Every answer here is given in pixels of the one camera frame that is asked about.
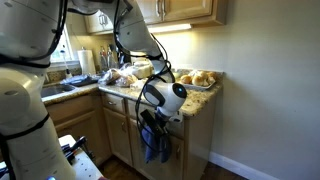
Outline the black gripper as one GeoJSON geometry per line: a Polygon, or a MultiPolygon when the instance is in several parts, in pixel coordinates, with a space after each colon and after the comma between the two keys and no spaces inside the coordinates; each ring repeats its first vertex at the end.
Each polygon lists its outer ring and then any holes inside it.
{"type": "Polygon", "coordinates": [[[168,122],[181,123],[183,121],[183,115],[180,112],[176,112],[173,116],[166,116],[157,110],[144,110],[140,115],[143,118],[143,128],[156,137],[168,133],[166,128],[168,122]]]}

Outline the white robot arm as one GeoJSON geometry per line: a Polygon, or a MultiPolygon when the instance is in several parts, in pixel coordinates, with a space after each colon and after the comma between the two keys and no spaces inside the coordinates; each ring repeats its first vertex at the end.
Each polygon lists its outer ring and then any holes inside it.
{"type": "Polygon", "coordinates": [[[113,21],[119,49],[152,61],[155,74],[143,94],[157,114],[172,117],[185,102],[187,92],[175,82],[136,0],[0,0],[0,133],[7,180],[76,180],[41,90],[66,14],[98,11],[113,21]]]}

